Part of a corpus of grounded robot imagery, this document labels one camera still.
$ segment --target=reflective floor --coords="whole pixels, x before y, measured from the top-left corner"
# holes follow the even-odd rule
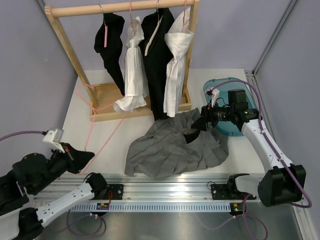
[[[289,205],[266,208],[248,203],[248,214],[255,215],[267,226],[269,240],[302,240],[294,211]],[[71,213],[70,222],[83,213]],[[243,218],[236,218],[212,231],[231,216],[228,213],[107,213],[106,232],[89,239],[97,240],[250,240]],[[252,233],[263,239],[265,230],[259,222],[248,219]],[[93,218],[79,221],[72,227],[80,234],[90,234],[99,227]],[[57,218],[39,237],[40,240],[83,239],[65,230],[66,214]]]

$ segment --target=clothing rack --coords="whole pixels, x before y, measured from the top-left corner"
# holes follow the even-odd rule
[[[147,10],[147,9],[161,9],[161,8],[171,8],[171,7],[184,7],[185,2],[187,6],[191,7],[190,10],[190,20],[189,20],[189,30],[193,33],[196,32],[197,16],[199,9],[199,0],[145,0],[145,1],[133,1],[131,3],[131,10]],[[101,4],[100,5],[90,5],[90,6],[76,6],[76,7],[62,7],[54,8],[52,5],[46,5],[44,7],[45,14],[51,23],[58,39],[60,40],[67,56],[69,57],[74,70],[76,71],[79,79],[85,85],[84,88],[88,93],[91,100],[92,108],[103,108],[104,106],[110,105],[123,96],[117,89],[115,83],[103,83],[90,85],[90,82],[83,70],[80,61],[73,49],[69,38],[62,26],[59,18],[62,17],[72,17],[72,16],[84,16],[84,15],[94,15],[103,13],[118,13],[118,12],[129,12],[130,2],[123,3],[111,3],[111,4]],[[192,58],[193,41],[190,44],[189,50],[186,53],[186,65],[183,83],[182,99],[179,104],[179,111],[189,111],[191,109],[191,100],[187,88],[187,82],[189,77],[189,69]],[[144,107],[139,107],[133,112],[126,113],[126,118],[140,117],[146,115],[152,115],[150,109],[150,100],[146,98],[147,105]],[[94,118],[94,111],[90,111],[90,119]],[[102,111],[96,113],[95,121],[106,121],[123,118],[123,113],[114,111],[113,107],[106,108]]]

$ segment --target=blue basket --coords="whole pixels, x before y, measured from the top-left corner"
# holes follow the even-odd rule
[[[221,83],[227,82],[227,81],[231,81],[231,80],[239,80],[239,79],[234,78],[234,77],[229,77],[229,78],[223,78],[223,79],[212,79],[212,80],[207,81],[203,86],[203,92],[204,92],[207,104],[210,103],[210,101],[211,101],[211,97],[206,94],[207,89],[210,89],[212,87],[217,86],[218,84],[221,84]],[[247,86],[242,82],[232,82],[229,84],[222,85],[222,86],[218,87],[217,89],[220,91],[219,98],[223,98],[223,100],[224,100],[223,101],[222,99],[219,99],[217,101],[217,103],[219,104],[220,107],[222,107],[224,105],[224,102],[226,104],[228,104],[228,91],[229,90],[244,89],[245,94],[246,94],[246,100],[248,101],[249,109],[257,108],[250,91],[248,90]],[[215,128],[220,133],[227,135],[227,136],[232,136],[232,137],[243,136],[242,132],[238,130],[237,126],[229,121],[225,121],[225,122],[220,121]]]

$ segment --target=gray cloth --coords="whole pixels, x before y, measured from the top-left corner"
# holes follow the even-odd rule
[[[167,178],[222,164],[229,154],[228,137],[217,134],[216,140],[210,131],[199,133],[191,129],[199,116],[196,108],[156,121],[145,136],[130,145],[124,173],[132,177],[134,173],[144,173],[152,178]],[[190,134],[197,138],[187,143],[186,135]]]

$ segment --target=white wall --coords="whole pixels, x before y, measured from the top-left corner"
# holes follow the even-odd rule
[[[45,0],[53,7],[74,7],[129,0]],[[191,67],[253,69],[267,45],[290,0],[200,0],[195,44]],[[177,17],[183,8],[172,8]],[[133,12],[133,17],[154,10]],[[119,13],[125,19],[122,41],[126,41],[128,12]],[[95,36],[102,24],[102,15],[61,18],[73,48],[85,70],[104,69],[102,59],[94,51]],[[124,52],[120,62],[124,67]]]
[[[300,0],[258,73],[277,143],[306,169],[305,189],[320,234],[320,1]]]
[[[35,0],[0,2],[0,74],[0,137],[62,127],[77,78]],[[48,153],[42,138],[1,141],[0,176],[27,154]]]

